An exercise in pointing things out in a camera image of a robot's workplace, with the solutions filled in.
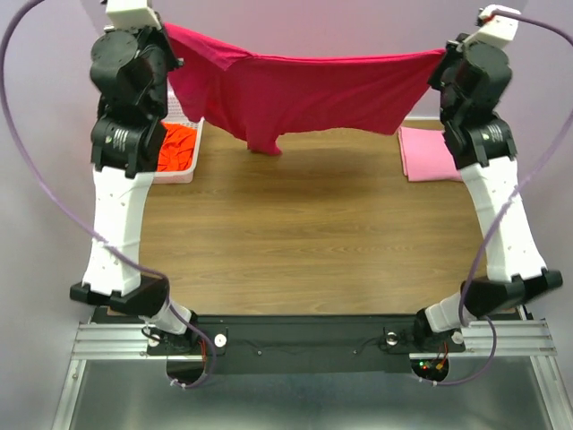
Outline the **magenta red t-shirt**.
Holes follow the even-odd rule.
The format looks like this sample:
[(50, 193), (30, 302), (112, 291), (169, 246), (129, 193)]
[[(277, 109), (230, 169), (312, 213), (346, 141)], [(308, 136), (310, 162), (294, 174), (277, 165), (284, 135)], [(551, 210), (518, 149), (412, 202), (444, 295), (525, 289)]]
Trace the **magenta red t-shirt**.
[(167, 24), (182, 67), (169, 83), (191, 121), (278, 155), (278, 138), (350, 128), (392, 135), (429, 89), (442, 48), (389, 56), (297, 58), (250, 52)]

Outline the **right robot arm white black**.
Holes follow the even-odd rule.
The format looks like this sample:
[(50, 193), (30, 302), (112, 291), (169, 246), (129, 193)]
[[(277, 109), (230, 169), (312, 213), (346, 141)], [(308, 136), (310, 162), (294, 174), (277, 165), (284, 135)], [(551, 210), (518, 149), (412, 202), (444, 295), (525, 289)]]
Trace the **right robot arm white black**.
[(417, 312), (412, 339), (432, 349), (455, 329), (525, 305), (563, 285), (537, 250), (518, 191), (517, 147), (496, 112), (512, 71), (505, 52), (460, 34), (428, 83), (440, 94), (445, 145), (469, 192), (483, 234), (460, 290)]

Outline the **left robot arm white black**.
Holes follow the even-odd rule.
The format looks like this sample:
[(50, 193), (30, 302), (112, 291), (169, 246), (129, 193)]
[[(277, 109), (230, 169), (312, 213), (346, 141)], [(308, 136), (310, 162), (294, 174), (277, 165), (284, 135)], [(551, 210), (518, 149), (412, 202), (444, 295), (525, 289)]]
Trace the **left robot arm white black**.
[(139, 264), (143, 213), (167, 129), (167, 75), (180, 67), (165, 30), (107, 30), (90, 51), (99, 92), (90, 133), (95, 217), (90, 258), (73, 301), (136, 316), (168, 333), (178, 352), (193, 351), (196, 315), (170, 297), (166, 275)]

